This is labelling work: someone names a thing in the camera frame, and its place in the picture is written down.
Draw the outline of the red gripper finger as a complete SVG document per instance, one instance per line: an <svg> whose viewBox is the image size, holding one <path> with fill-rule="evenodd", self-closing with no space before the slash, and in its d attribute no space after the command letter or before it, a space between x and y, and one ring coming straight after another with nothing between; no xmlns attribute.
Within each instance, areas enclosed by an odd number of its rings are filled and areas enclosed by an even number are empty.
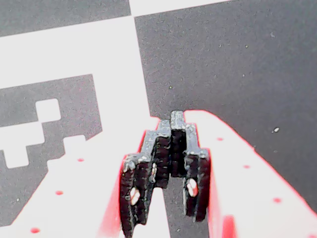
<svg viewBox="0 0 317 238"><path fill-rule="evenodd" d="M211 238L314 238L317 215L303 197L228 124L187 110L211 154Z"/></svg>
<svg viewBox="0 0 317 238"><path fill-rule="evenodd" d="M121 162L138 150L158 118L107 125L89 140L64 140L65 154L48 162L48 173L3 238L120 238L118 180Z"/></svg>

